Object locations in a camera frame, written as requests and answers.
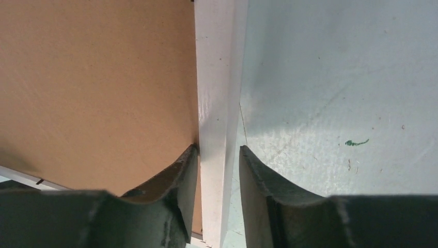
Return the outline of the white picture frame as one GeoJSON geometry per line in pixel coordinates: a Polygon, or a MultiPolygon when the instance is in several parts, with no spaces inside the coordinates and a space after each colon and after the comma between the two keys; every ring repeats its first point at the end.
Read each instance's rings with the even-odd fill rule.
{"type": "MultiPolygon", "coordinates": [[[[198,149],[192,235],[201,234],[206,246],[221,247],[227,229],[240,96],[238,67],[242,56],[236,41],[244,37],[246,18],[241,12],[246,9],[247,1],[191,2],[194,4],[198,110],[198,141],[192,143],[198,149]]],[[[1,174],[43,191],[105,190],[115,196],[124,194],[117,195],[106,189],[70,189],[2,165],[1,174]]]]}

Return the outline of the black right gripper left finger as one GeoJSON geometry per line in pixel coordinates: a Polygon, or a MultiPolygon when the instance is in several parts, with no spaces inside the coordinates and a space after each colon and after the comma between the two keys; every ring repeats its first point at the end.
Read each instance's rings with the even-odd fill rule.
{"type": "Polygon", "coordinates": [[[115,196],[1,183],[1,247],[185,247],[192,235],[198,149],[115,196]]]}

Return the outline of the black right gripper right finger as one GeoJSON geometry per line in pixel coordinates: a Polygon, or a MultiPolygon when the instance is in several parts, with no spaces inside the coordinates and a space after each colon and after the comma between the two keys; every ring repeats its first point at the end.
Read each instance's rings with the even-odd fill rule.
{"type": "Polygon", "coordinates": [[[323,197],[239,152],[247,247],[437,247],[436,195],[323,197]]]}

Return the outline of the brown backing board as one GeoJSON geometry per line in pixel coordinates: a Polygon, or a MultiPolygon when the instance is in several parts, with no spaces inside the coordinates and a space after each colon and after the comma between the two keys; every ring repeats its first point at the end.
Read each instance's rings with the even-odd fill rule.
{"type": "Polygon", "coordinates": [[[1,1],[1,165],[121,195],[198,141],[191,1],[1,1]]]}

